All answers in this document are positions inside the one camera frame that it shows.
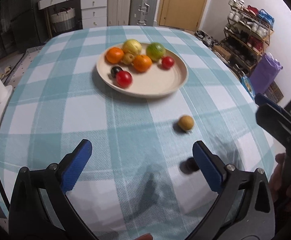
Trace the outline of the right hand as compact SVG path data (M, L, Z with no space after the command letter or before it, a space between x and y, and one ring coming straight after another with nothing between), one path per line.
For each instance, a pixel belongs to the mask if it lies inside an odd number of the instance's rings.
M273 198L273 202L276 202L278 200L279 190L282 188L282 168L285 156L286 156L285 153L280 153L275 156L277 166L275 167L274 172L269 180L269 189L271 192L271 196ZM288 198L291 199L291 185L288 187L286 195ZM286 204L285 210L291 211L291 201L288 204Z

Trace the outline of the left hand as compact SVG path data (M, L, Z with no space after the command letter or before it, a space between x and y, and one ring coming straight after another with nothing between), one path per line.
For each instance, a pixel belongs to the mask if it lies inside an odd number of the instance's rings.
M139 236L135 240L153 240L153 236L150 233Z

